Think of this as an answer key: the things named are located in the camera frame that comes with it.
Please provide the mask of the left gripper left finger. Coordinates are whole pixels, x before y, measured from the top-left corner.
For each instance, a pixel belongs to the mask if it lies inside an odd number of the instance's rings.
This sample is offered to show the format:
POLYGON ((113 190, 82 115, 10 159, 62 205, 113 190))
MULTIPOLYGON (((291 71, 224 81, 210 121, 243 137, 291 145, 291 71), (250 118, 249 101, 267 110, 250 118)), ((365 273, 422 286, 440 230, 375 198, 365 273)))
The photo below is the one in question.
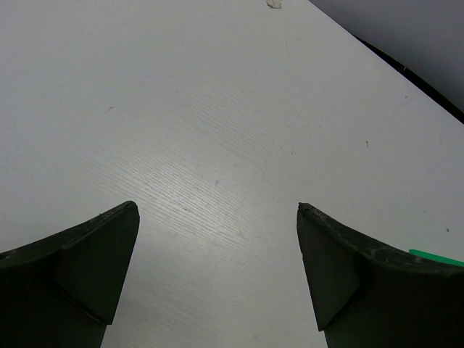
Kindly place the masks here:
POLYGON ((124 202, 1 253, 2 347, 100 347, 115 318, 140 215, 124 202))

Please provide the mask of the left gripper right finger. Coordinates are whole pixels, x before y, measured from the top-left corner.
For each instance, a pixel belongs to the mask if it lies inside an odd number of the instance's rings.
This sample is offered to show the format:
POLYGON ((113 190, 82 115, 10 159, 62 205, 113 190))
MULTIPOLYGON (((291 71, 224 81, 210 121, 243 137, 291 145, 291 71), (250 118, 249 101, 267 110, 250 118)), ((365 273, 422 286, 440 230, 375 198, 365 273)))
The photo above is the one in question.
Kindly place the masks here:
POLYGON ((301 203, 297 235, 329 347, 461 347, 463 268, 396 249, 301 203))

